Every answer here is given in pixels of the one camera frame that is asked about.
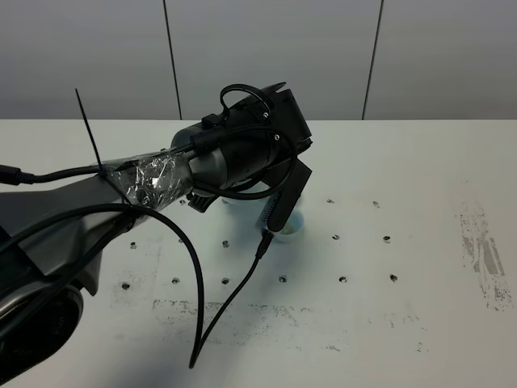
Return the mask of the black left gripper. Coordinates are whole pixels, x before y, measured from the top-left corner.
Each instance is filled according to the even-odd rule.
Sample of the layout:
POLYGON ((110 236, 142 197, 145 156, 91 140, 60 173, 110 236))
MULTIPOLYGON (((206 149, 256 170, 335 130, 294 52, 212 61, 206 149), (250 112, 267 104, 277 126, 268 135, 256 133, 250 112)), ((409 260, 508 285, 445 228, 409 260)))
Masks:
MULTIPOLYGON (((258 179, 275 188, 291 178, 292 156, 311 145, 311 132, 301 109, 285 82, 262 89, 246 84, 232 84, 221 96, 240 91, 247 97, 223 108, 224 127, 238 131, 221 145, 227 170, 224 189, 248 179, 258 179)), ((206 212, 218 196, 186 195, 188 206, 206 212)))

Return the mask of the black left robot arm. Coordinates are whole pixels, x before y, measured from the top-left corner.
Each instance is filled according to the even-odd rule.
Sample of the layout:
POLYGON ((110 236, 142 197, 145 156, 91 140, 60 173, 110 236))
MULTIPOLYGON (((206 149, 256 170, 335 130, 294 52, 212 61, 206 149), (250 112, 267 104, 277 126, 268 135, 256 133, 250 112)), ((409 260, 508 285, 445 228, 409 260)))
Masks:
POLYGON ((104 248, 152 218, 179 238, 162 210, 180 198, 198 212, 217 199, 265 200, 261 259, 287 224, 312 171, 299 105, 282 82, 232 84, 244 98, 178 131, 164 150, 33 175, 4 166, 11 186, 64 180, 48 191, 1 195, 1 380, 55 354, 82 317, 82 291, 96 294, 104 248))

